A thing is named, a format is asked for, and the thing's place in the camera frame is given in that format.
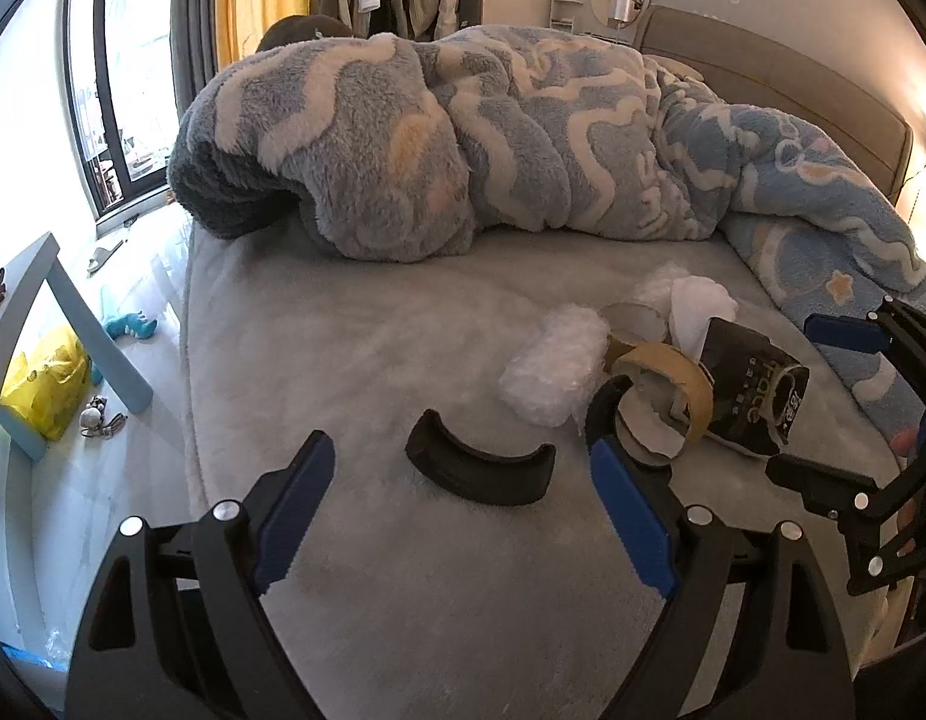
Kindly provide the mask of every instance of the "silver bolt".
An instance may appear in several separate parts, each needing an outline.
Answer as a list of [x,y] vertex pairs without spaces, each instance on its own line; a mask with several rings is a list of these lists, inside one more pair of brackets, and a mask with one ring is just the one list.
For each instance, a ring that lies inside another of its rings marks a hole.
[[214,519],[220,522],[229,522],[236,517],[239,517],[239,503],[236,501],[220,501],[214,507]]
[[119,531],[124,536],[135,536],[143,530],[143,520],[140,517],[127,517],[119,523]]
[[780,526],[780,535],[787,541],[800,541],[802,528],[795,522],[783,522]]
[[705,506],[690,506],[687,509],[687,519],[693,525],[709,525],[712,522],[712,512]]

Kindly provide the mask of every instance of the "gray curtain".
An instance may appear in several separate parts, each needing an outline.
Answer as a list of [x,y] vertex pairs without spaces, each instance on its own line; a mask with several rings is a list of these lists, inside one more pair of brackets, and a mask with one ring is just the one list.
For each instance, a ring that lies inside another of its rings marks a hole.
[[169,49],[180,118],[217,74],[215,0],[172,0]]

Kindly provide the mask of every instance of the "blue table leg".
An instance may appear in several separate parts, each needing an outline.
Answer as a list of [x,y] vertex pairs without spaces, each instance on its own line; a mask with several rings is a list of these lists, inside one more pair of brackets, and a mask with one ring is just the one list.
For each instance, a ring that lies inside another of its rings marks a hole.
[[0,406],[0,425],[30,460],[42,460],[47,454],[47,440],[20,419],[15,412]]
[[153,388],[107,335],[100,320],[83,301],[59,260],[54,260],[50,266],[47,284],[53,290],[53,295],[70,322],[70,327],[73,327],[73,332],[83,342],[87,353],[103,372],[103,376],[119,395],[119,399],[124,401],[126,408],[130,413],[146,410],[153,400]]

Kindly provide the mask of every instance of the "blue fluffy blanket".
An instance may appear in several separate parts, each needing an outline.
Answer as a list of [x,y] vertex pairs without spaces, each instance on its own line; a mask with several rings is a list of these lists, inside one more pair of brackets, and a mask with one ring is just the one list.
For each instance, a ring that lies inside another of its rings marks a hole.
[[[221,237],[297,207],[343,255],[396,262],[462,254],[502,223],[626,241],[719,228],[800,327],[817,312],[864,317],[887,293],[926,312],[909,229],[823,131],[551,30],[249,57],[191,105],[169,180]],[[822,351],[887,439],[919,421],[882,356]]]

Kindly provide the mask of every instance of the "black package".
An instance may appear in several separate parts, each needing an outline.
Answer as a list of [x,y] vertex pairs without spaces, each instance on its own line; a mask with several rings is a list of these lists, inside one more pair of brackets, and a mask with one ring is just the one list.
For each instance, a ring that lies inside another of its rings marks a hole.
[[761,333],[719,317],[709,321],[700,364],[714,383],[709,435],[754,455],[783,451],[810,369]]

